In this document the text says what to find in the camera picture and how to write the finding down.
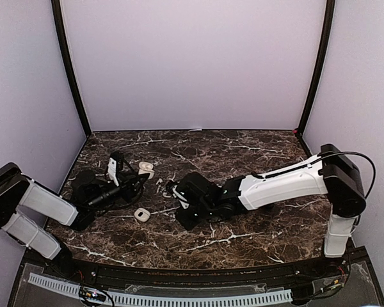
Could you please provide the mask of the white earbud charging case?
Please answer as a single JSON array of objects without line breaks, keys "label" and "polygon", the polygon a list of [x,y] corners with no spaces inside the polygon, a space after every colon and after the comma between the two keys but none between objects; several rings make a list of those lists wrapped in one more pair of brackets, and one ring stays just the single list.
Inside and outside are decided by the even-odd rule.
[{"label": "white earbud charging case", "polygon": [[140,161],[138,164],[138,174],[139,175],[148,175],[148,179],[152,179],[155,175],[154,165],[146,161]]}]

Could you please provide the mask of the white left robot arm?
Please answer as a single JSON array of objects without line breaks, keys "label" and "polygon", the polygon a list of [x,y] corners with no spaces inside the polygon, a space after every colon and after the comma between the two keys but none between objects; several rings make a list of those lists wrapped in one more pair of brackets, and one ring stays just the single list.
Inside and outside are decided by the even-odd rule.
[{"label": "white left robot arm", "polygon": [[78,269],[69,248],[20,208],[34,210],[75,231],[85,230],[97,217],[125,209],[142,196],[144,183],[154,176],[154,167],[140,162],[138,170],[129,167],[124,171],[128,165],[121,152],[113,152],[104,179],[90,169],[81,171],[71,183],[71,197],[64,199],[23,174],[15,163],[5,164],[0,168],[0,230],[35,250],[62,278],[73,278]]}]

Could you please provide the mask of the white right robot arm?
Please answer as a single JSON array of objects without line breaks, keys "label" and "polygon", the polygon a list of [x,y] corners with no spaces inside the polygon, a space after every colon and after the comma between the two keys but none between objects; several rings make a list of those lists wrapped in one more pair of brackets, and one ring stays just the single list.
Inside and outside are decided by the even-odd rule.
[{"label": "white right robot arm", "polygon": [[228,179],[222,186],[192,172],[178,182],[169,181],[166,192],[179,202],[176,220],[192,230],[205,220],[225,221],[279,201],[325,195],[332,208],[324,238],[324,255],[314,263],[314,272],[328,277],[339,266],[339,257],[356,222],[366,208],[360,170],[333,144],[291,166],[263,174],[251,173]]}]

